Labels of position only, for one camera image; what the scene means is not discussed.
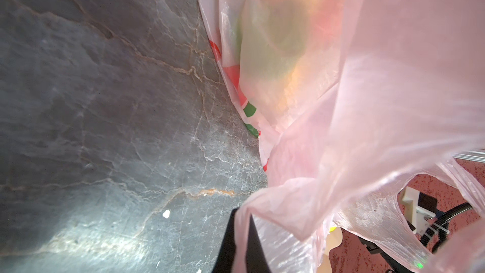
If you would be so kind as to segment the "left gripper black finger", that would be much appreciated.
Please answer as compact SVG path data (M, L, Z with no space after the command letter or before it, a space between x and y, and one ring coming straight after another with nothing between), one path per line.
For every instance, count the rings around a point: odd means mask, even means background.
M236 255L236 244L234 240L234 217L238 208L234 208L229 218L226 232L222 240L221 248L212 273L231 272L232 264ZM253 218L250 219L248 234L248 249L246 252L246 267L248 272L271 273L261 246L258 231Z

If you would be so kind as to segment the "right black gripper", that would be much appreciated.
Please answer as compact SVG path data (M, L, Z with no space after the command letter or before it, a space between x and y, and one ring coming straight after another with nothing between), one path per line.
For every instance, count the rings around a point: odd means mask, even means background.
M424 268L424 264L418 262L415 264L414 270L409 270L401 263L393 259L390 255L386 254L378 245L375 243L365 240L364 238L358 237L360 242L366 247L367 251L370 252L371 255L380 255L386 263L390 266L390 269L386 270L386 272L393 272L393 273L412 273L418 272L419 270Z

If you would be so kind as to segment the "pink plastic bag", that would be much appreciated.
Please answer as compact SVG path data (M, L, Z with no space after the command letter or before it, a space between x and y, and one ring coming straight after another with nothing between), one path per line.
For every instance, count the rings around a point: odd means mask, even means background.
M484 215L484 187L454 158L484 147L484 0L298 0L306 52L255 98L242 90L234 46L243 1L198 0L268 182L236 211L231 272L248 272L251 217L271 272L315 272L338 228L409 270L483 272L484 221L432 254L397 196L428 174Z

